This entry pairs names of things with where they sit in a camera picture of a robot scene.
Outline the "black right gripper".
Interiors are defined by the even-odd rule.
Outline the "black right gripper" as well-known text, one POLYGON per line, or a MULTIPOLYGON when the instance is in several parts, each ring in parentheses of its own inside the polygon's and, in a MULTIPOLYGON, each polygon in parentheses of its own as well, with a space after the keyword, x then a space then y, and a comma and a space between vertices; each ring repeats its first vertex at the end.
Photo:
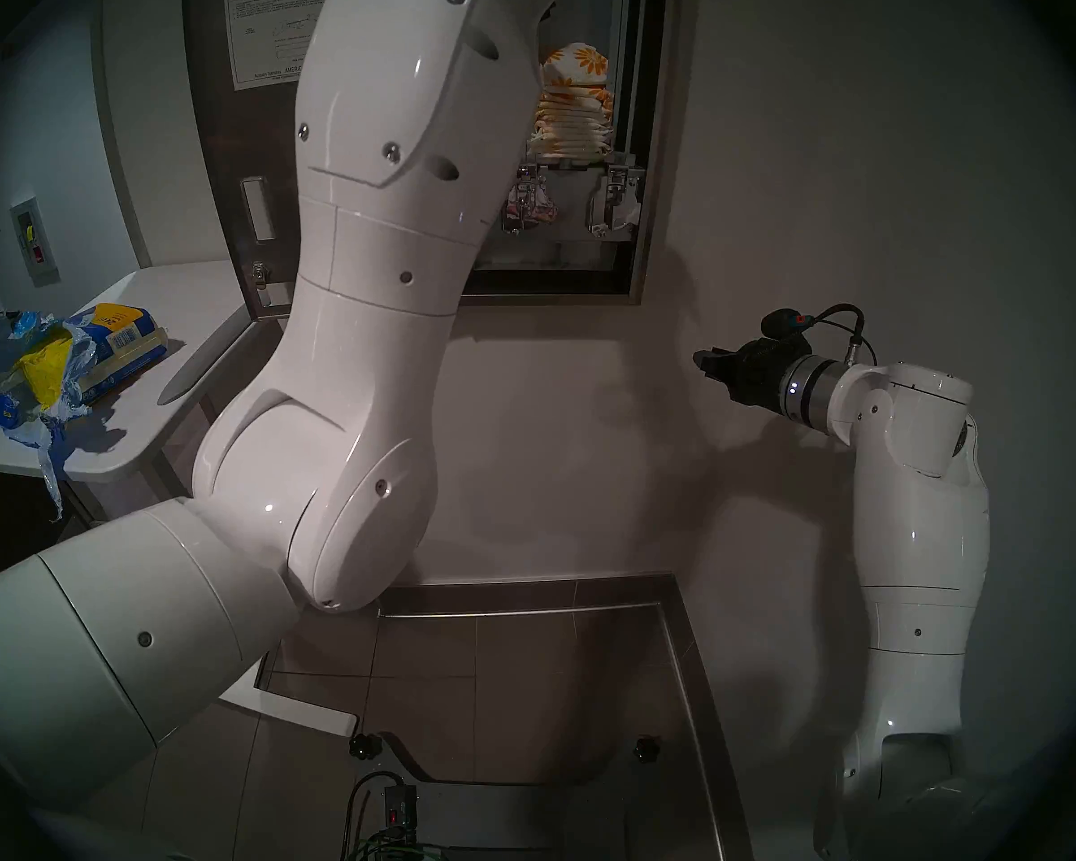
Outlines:
POLYGON ((733 403, 771 412, 781 411, 785 373, 799 359, 812 355, 802 335, 784 340, 761 338, 737 351, 721 348, 694 352, 694 364, 704 364, 704 375, 730 382, 733 403))

